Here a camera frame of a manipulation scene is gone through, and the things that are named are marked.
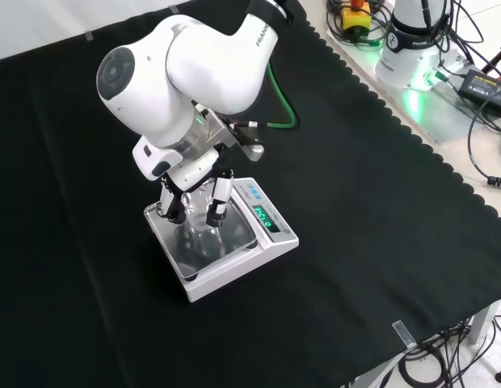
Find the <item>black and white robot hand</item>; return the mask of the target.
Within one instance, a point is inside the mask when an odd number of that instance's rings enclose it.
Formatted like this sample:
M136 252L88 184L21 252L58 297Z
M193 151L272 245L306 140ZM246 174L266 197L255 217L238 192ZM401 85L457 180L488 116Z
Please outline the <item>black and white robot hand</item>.
M185 159L171 148L158 148L141 137L133 148L133 158L141 173L150 181L159 179L162 191L157 215L180 225L186 220L183 197L194 192L210 179L213 191L206 210L206 224L222 225L234 184L234 173L219 162L225 145L216 145L196 159Z

